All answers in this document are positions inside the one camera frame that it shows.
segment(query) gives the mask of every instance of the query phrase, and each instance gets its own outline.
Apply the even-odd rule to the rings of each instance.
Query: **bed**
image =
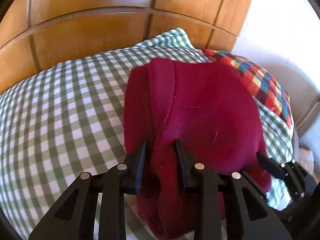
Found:
[[[81,172],[123,161],[130,70],[154,57],[232,57],[250,1],[14,1],[0,23],[0,207],[23,239]],[[240,57],[228,63],[254,65]],[[293,121],[256,102],[268,155],[289,161]],[[276,207],[287,191],[274,179],[268,194]],[[128,239],[155,238],[130,195],[125,217]]]

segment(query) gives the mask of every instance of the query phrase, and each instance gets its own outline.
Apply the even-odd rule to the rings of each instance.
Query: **green checkered bedsheet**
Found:
[[[210,62],[177,28],[131,48],[59,63],[0,95],[0,207],[23,239],[81,172],[103,173],[124,160],[128,76],[155,57]],[[267,116],[261,120],[268,153],[276,147],[285,153],[284,139],[275,136],[278,124],[272,128],[270,113],[259,110]],[[271,201],[281,197],[278,191]],[[127,239],[155,239],[138,217],[134,196],[126,195],[124,206]]]
[[[256,98],[254,100],[258,106],[268,157],[273,158],[278,163],[291,161],[293,149],[287,124]],[[268,205],[277,208],[280,200],[288,194],[284,182],[272,177],[271,190],[267,193]]]

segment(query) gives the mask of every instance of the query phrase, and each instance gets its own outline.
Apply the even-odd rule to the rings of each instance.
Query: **black plastic bracket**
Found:
[[[257,153],[258,163],[277,179],[285,182],[293,200],[312,196],[317,186],[313,177],[294,159],[288,163],[278,164],[262,153]]]
[[[194,240],[221,240],[219,192],[223,193],[228,240],[292,240],[266,203],[266,194],[245,172],[215,173],[175,140],[181,190],[197,193]]]
[[[81,173],[58,198],[29,240],[92,240],[98,194],[102,193],[99,239],[125,240],[124,194],[135,195],[142,183],[146,142],[106,173]]]

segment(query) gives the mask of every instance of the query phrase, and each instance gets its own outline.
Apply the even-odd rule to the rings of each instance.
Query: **wooden headboard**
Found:
[[[172,28],[231,51],[251,0],[15,0],[0,23],[0,92],[61,61],[132,46]]]

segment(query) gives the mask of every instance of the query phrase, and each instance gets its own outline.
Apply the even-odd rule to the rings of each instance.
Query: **red fabric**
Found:
[[[289,128],[292,127],[289,94],[264,68],[247,58],[224,51],[211,49],[202,49],[202,51],[213,62],[231,65],[238,70],[244,86],[251,95],[278,115]]]
[[[258,151],[266,152],[258,109],[237,70],[219,62],[153,59],[131,71],[124,140],[130,153],[147,139],[149,154],[137,205],[140,217],[159,239],[194,229],[195,197],[178,187],[176,138],[214,171],[230,174],[244,168],[269,190],[270,176],[256,158]]]

